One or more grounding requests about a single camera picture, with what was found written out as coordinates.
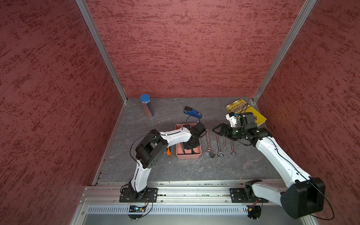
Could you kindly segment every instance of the metal canister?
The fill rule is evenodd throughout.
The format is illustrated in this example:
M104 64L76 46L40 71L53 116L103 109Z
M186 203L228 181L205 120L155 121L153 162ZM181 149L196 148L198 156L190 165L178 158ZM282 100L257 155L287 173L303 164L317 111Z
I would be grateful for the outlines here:
M143 94L142 96L140 96L140 100L143 103L146 115L151 118L154 116L154 109L153 106L150 102L150 95L148 94Z

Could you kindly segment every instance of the pink plastic box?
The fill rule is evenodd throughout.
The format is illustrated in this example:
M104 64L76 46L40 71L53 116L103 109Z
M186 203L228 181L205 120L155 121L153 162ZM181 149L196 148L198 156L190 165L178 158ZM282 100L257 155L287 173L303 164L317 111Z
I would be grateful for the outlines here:
M184 123L179 123L179 124L176 124L175 125L175 129L180 129L182 125L185 125ZM195 126L196 123L188 123L188 125L190 126ZM179 158L179 159L197 159L200 157L201 155L201 146L197 146L196 148L194 148L194 152L196 153L196 155L191 155L191 149L185 149L185 154L186 155L183 155L183 150L181 148L181 145L180 143L178 143L176 145L176 156Z

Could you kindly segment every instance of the open-end wrench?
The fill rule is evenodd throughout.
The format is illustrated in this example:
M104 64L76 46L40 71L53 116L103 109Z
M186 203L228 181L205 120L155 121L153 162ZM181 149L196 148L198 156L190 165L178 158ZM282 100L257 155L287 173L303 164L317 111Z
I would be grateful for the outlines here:
M234 148L234 141L231 140L231 151L230 151L230 155L236 155L236 152L235 152L235 148Z
M226 137L223 136L223 137L222 137L222 140L223 140L223 142L224 142L224 147L223 147L223 149L224 149L224 151L226 151L226 150L228 149L228 147L226 146Z
M216 143L217 143L217 156L218 156L219 158L224 157L224 153L222 153L221 147L220 147L219 135L218 135L218 134L215 134L215 138L216 138Z
M205 130L206 130L206 142L207 142L207 150L206 150L206 153L209 154L210 158L214 158L215 152L214 152L214 150L211 148L209 128L208 128L208 127L205 127Z
M184 143L183 143L183 142L181 142L181 143L180 143L180 145L181 145L181 149L183 150L183 155L186 155L186 154L185 154Z

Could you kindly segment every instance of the aluminum frame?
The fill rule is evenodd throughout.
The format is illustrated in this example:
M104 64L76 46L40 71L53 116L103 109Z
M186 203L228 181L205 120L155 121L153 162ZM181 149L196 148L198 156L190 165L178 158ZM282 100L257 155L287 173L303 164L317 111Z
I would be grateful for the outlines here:
M121 107L119 116L117 117L117 121L115 123L115 127L114 127L114 129L113 129L113 131L111 133L108 145L106 146L106 149L105 149L104 155L103 155L103 157L101 159L99 168L98 168L98 170L97 170L97 172L95 174L94 180L93 180L91 185L96 185L98 183L98 180L100 179L101 171L103 171L105 169L106 162L108 161L108 158L109 158L109 155L110 155L110 152L111 152L111 148L112 148L112 146L114 144L114 139L115 139L115 136L117 134L117 130L118 130L119 126L120 126L121 117L122 117L122 114L123 114L125 108L126 108L126 102L124 102L124 104Z
M279 49L278 54L276 55L273 63L271 64L269 70L267 71L264 79L262 80L260 86L258 87L255 95L253 97L253 101L256 104L259 100L262 92L265 90L267 84L269 83L271 77L274 75L276 69L278 68L280 62L283 60L286 52L290 48L292 42L294 41L296 35L300 31L302 25L304 24L306 18L311 12L317 0L306 0L304 5L302 6L298 16L296 17L294 24L292 25L288 35L286 36L282 46Z
M157 202L154 206L246 206L251 203L232 203L229 188L243 188L248 180L223 180L223 181L169 181L169 182L148 182L149 187L158 188ZM284 187L282 179L263 180L264 183ZM79 202L77 214L74 215L74 225L82 225L88 208L94 205L101 207L113 205L131 205L134 203L120 203L120 189L126 183L116 185L87 186ZM272 202L264 205L275 205ZM317 220L311 216L302 218L304 225L318 225Z
M125 93L124 88L121 85L121 82L119 80L119 77L117 75L115 67L111 62L110 56L109 56L109 54L108 54L108 52L107 52L107 50L105 48L105 45L104 45L104 43L103 43L103 41L101 39L99 31L96 28L95 22L94 22L91 14L90 14L89 8L88 8L85 0L75 0L75 1L77 3L77 6L80 9L80 12L81 12L82 16L84 17L84 20L85 20L85 22L87 24L87 27L90 30L91 35L93 36L93 38L95 40L96 45L98 46L98 49L99 49L99 51L101 53L101 56L103 57L106 66L108 67L108 70L109 70L109 72L110 72L110 74L111 74L111 76L112 76L112 78L114 80L114 83L115 83L115 85L117 87L117 90L119 91L124 103L126 103L127 99L128 99L127 95Z

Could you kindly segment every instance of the book cover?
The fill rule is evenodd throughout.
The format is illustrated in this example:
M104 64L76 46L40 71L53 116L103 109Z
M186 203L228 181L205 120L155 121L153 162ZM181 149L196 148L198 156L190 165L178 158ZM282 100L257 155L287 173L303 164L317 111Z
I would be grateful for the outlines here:
M240 98L239 100L234 101L231 104L228 104L226 106L226 110L229 112L234 112L234 113L241 113L240 110L243 108L243 113L244 112L252 112L254 114L255 117L255 122L257 124L257 126L260 126L261 124L265 123L266 118L261 115L258 111L256 111L253 107L251 107L251 105L248 105L246 108L247 103Z

